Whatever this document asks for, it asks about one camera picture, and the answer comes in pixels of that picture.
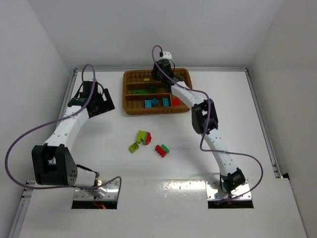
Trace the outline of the dark green square lego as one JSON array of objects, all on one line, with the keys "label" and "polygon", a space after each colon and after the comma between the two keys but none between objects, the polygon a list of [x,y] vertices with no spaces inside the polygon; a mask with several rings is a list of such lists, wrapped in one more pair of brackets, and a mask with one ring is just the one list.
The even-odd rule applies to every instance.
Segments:
[{"label": "dark green square lego", "polygon": [[154,87],[154,86],[151,86],[151,87],[150,87],[150,93],[154,94],[154,93],[156,93],[156,92],[157,92],[157,88]]}]

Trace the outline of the long teal lego stack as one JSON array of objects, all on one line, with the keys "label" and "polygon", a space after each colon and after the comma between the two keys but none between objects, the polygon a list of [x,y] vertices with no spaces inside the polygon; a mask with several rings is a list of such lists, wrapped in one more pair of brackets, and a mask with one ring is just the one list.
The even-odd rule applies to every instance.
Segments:
[{"label": "long teal lego stack", "polygon": [[162,99],[162,103],[164,107],[169,107],[170,103],[169,103],[169,99],[168,98],[163,98]]}]

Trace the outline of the green two-stud lego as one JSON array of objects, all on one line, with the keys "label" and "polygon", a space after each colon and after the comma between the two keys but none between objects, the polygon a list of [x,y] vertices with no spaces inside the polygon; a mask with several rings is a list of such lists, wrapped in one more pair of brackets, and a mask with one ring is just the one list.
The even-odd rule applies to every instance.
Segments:
[{"label": "green two-stud lego", "polygon": [[132,91],[132,94],[134,94],[134,95],[139,95],[139,94],[148,94],[148,91],[146,91],[146,90],[144,90],[144,89],[140,89],[140,90],[133,90]]}]

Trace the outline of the red sloped lego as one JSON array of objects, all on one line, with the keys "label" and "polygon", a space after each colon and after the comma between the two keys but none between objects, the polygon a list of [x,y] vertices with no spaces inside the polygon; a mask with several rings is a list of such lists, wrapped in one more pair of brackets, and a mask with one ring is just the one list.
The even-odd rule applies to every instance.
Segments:
[{"label": "red sloped lego", "polygon": [[173,98],[172,99],[172,105],[173,106],[180,106],[180,99],[179,98]]}]

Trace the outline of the small teal lego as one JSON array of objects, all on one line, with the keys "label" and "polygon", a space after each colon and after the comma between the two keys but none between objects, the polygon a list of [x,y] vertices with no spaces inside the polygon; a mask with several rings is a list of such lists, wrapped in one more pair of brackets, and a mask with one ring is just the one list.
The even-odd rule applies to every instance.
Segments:
[{"label": "small teal lego", "polygon": [[153,98],[153,99],[151,100],[151,103],[152,103],[153,106],[157,106],[158,103],[159,103],[159,101],[158,101],[158,99]]}]

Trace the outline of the teal lego brick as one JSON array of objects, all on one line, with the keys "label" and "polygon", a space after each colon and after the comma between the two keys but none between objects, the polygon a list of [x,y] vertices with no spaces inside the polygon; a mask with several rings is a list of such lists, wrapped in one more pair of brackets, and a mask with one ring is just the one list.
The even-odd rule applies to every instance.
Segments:
[{"label": "teal lego brick", "polygon": [[151,107],[152,107],[151,100],[145,100],[145,108],[151,108]]}]

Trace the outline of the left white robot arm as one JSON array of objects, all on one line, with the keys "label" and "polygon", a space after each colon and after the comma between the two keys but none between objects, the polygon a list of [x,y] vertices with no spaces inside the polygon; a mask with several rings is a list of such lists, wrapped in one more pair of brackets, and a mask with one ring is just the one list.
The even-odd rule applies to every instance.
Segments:
[{"label": "left white robot arm", "polygon": [[85,81],[69,101],[63,120],[53,134],[32,149],[36,183],[62,187],[93,187],[99,174],[75,162],[74,141],[85,122],[115,108],[108,89]]}]

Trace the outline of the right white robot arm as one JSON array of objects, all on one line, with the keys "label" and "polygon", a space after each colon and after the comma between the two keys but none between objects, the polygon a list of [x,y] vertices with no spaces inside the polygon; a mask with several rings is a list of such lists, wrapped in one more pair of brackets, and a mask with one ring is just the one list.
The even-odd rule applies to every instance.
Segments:
[{"label": "right white robot arm", "polygon": [[193,129],[202,136],[202,142],[207,143],[219,167],[220,188],[232,197],[231,192],[243,185],[246,179],[217,131],[218,118],[213,100],[205,92],[189,88],[180,77],[175,76],[167,59],[154,61],[153,77],[170,88],[172,95],[191,109]]}]

